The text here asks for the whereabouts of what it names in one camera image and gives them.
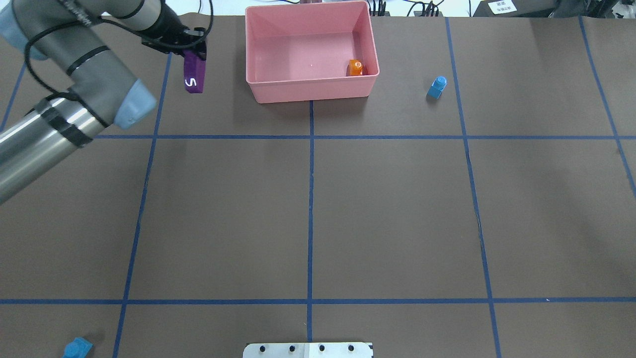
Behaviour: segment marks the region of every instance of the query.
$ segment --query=gray table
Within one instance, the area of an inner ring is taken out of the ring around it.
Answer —
[[[94,358],[307,340],[633,357],[636,22],[373,29],[369,98],[260,105],[242,17],[215,20],[203,95],[183,90],[180,57],[100,26],[162,100],[0,207],[0,356],[60,357],[84,336]],[[0,51],[11,125],[46,92]]]

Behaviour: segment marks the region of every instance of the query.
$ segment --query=robotic arm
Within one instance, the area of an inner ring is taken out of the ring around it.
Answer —
[[[105,11],[120,24],[101,19]],[[12,0],[0,11],[0,34],[25,51],[32,74],[28,56],[51,58],[74,85],[57,92],[36,77],[53,94],[0,134],[0,204],[109,125],[127,129],[155,107],[150,91],[90,29],[101,22],[134,31],[145,45],[199,68],[212,25],[190,30],[165,0]]]

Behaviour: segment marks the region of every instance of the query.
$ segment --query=silver metal tube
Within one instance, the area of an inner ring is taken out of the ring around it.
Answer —
[[[54,99],[50,105],[87,136],[104,127],[79,102]],[[0,204],[77,150],[37,111],[0,135]]]

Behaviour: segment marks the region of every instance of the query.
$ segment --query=blue object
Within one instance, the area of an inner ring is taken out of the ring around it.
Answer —
[[[27,46],[27,37],[15,20],[12,2],[10,1],[2,10],[0,10],[0,35],[4,37],[11,46],[17,48],[24,53]],[[36,60],[46,60],[48,57],[37,50],[35,46],[31,47],[31,58]]]
[[[446,77],[439,76],[435,79],[435,82],[431,85],[429,89],[429,96],[439,99],[442,91],[446,88]]]
[[[82,337],[77,337],[66,345],[62,358],[85,358],[91,348],[93,348],[93,343]]]
[[[126,98],[123,99],[114,122],[120,128],[128,129],[150,113],[156,104],[157,100],[153,94],[141,80],[137,80],[128,91]]]

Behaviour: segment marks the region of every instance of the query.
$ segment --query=white background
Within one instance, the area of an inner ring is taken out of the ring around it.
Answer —
[[[36,1],[54,1],[54,0],[34,0]],[[209,14],[210,6],[208,0],[203,1],[202,13]],[[323,0],[323,2],[333,1],[346,1],[346,0]],[[434,3],[439,3],[441,0],[434,0]],[[473,13],[475,8],[479,4],[479,0],[473,0]],[[0,8],[4,7],[9,0],[0,0]],[[197,12],[198,0],[166,0],[166,3],[179,15]],[[245,15],[245,8],[248,6],[259,5],[272,5],[272,4],[285,4],[282,1],[271,0],[213,0],[214,14],[215,15]],[[391,13],[391,16],[406,16],[408,9],[411,7],[411,3],[407,3],[403,0],[388,0],[387,11]],[[421,5],[417,5],[413,10],[420,11]],[[439,10],[444,13],[444,16],[449,17],[467,17],[468,16],[468,0],[444,0],[439,6]]]

